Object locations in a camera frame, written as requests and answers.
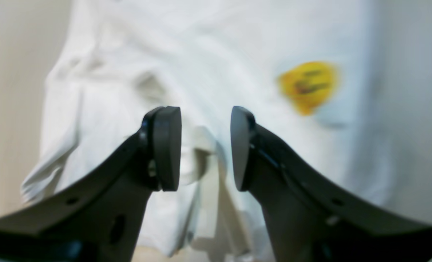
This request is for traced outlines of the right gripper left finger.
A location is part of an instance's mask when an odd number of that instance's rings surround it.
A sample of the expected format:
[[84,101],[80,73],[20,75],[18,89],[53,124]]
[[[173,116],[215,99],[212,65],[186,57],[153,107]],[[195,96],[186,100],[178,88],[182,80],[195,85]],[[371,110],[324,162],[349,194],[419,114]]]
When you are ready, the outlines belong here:
[[129,262],[153,192],[179,187],[179,107],[148,112],[103,163],[59,192],[0,217],[0,262]]

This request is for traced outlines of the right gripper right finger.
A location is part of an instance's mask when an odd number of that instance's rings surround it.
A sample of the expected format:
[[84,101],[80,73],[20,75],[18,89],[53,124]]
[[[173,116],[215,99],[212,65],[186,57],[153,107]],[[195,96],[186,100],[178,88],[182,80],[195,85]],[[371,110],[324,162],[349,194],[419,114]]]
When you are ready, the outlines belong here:
[[278,262],[427,262],[432,225],[387,212],[322,176],[241,106],[231,114],[237,190],[261,205]]

